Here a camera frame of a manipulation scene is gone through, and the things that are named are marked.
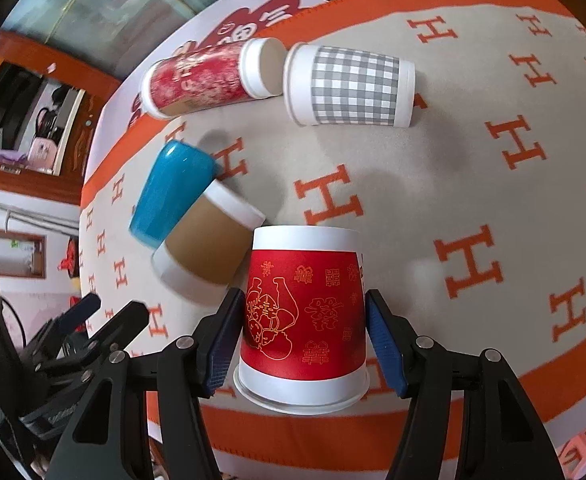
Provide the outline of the glass door gold ornament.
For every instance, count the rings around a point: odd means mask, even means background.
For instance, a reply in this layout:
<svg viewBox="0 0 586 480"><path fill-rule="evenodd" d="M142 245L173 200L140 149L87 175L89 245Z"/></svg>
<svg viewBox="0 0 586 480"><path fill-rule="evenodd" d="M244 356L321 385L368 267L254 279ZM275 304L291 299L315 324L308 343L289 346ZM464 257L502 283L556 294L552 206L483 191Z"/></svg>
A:
<svg viewBox="0 0 586 480"><path fill-rule="evenodd" d="M1 28L124 80L217 0L18 0Z"/></svg>

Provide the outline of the orange H pattern blanket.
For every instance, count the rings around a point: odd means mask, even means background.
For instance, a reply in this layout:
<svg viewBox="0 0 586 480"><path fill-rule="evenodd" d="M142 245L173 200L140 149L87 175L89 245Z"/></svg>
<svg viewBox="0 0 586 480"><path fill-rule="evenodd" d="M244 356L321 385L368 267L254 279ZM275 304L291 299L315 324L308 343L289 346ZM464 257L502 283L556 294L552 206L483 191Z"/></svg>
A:
<svg viewBox="0 0 586 480"><path fill-rule="evenodd" d="M418 70L412 124L301 127L279 99L171 122L142 115L140 150L84 186L80 280L101 297L89 330L131 300L150 322L140 356L192 330L201 309L163 285L129 233L170 140L214 156L223 182L273 223L363 238L366 286L421 334L499 349L556 444L586 427L586 37L558 10L479 4L385 12L294 42L393 55Z"/></svg>

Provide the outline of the grey checked paper cup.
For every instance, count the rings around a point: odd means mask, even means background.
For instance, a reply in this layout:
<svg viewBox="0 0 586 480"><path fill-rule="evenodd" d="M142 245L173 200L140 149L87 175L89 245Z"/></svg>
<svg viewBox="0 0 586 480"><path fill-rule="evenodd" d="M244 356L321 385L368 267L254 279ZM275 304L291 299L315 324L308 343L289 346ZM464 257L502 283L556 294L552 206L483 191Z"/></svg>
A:
<svg viewBox="0 0 586 480"><path fill-rule="evenodd" d="M411 124L416 71L393 56L343 47L294 44L285 60L283 97L301 127Z"/></svg>

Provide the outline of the red paper cup gold print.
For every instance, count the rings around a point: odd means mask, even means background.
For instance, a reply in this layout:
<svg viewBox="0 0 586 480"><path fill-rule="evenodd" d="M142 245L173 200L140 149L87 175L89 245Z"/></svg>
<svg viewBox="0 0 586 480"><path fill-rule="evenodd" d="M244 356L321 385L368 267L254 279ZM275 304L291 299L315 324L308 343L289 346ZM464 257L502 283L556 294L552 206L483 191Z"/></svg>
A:
<svg viewBox="0 0 586 480"><path fill-rule="evenodd" d="M368 391L361 238L334 226L254 233L236 390L267 410L314 416Z"/></svg>

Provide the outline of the red floral paper cup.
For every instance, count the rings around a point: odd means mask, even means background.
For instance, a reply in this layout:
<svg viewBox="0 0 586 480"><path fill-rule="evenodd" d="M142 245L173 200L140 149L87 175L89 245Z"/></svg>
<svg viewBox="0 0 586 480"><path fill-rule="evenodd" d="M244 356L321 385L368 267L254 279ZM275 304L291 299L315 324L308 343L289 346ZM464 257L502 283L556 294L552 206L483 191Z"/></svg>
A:
<svg viewBox="0 0 586 480"><path fill-rule="evenodd" d="M158 119L280 96L287 48L276 38L230 42L155 63L144 74L140 98Z"/></svg>

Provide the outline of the blue plastic cup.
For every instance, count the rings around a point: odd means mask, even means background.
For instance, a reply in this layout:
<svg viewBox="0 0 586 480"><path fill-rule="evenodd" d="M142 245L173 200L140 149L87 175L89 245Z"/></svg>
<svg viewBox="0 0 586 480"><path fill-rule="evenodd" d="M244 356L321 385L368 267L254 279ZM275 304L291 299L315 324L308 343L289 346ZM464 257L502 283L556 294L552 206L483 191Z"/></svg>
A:
<svg viewBox="0 0 586 480"><path fill-rule="evenodd" d="M215 159L176 140L159 152L142 188L129 225L142 244L157 248L212 183Z"/></svg>

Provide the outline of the brown sleeve paper cup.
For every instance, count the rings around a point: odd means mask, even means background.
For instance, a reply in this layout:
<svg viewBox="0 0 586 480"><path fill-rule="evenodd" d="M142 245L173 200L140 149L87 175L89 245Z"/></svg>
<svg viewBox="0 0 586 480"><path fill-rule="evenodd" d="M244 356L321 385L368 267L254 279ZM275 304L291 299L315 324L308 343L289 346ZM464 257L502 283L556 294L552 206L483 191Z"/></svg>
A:
<svg viewBox="0 0 586 480"><path fill-rule="evenodd" d="M158 278L203 308L219 306L265 214L212 181L153 252Z"/></svg>

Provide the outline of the pink plastic stool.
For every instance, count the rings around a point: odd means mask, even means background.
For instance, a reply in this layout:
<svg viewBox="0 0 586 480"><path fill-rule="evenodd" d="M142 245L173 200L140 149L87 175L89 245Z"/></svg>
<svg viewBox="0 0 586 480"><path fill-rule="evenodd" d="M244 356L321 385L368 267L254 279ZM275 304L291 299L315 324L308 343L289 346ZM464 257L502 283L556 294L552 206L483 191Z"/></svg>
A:
<svg viewBox="0 0 586 480"><path fill-rule="evenodd" d="M586 475L586 429L568 440L558 452L564 477L582 479Z"/></svg>

